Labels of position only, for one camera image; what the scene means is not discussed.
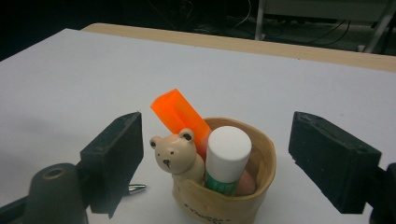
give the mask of white cap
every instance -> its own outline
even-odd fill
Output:
[[[251,141],[242,130],[223,126],[209,135],[206,170],[216,180],[232,183],[245,170],[251,150]]]

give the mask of white table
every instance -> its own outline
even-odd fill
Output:
[[[386,168],[396,159],[395,86],[392,72],[64,30],[0,62],[0,206],[25,196],[40,169],[76,164],[113,119],[140,111],[145,158],[132,183],[148,188],[111,220],[89,213],[90,223],[194,223],[149,146],[169,134],[149,106],[178,88],[203,117],[238,119],[272,138],[276,178],[257,223],[368,223],[370,206],[339,214],[294,164],[291,120],[294,111],[328,119],[381,150]]]

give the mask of silver pen tip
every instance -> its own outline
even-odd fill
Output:
[[[128,187],[128,193],[133,194],[146,188],[146,185],[132,184]]]

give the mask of green label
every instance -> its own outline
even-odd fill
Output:
[[[236,187],[238,187],[238,181],[232,183],[223,183],[215,178],[213,178],[208,172],[206,172],[206,187],[222,193],[227,196],[233,196],[236,192]]]

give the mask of bear ear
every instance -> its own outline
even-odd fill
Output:
[[[180,133],[178,134],[178,137],[184,138],[189,142],[194,141],[194,133],[192,132],[191,129],[186,128],[181,130]]]
[[[152,149],[155,149],[157,146],[157,143],[161,140],[162,138],[159,136],[154,136],[149,140],[149,144],[152,147]]]

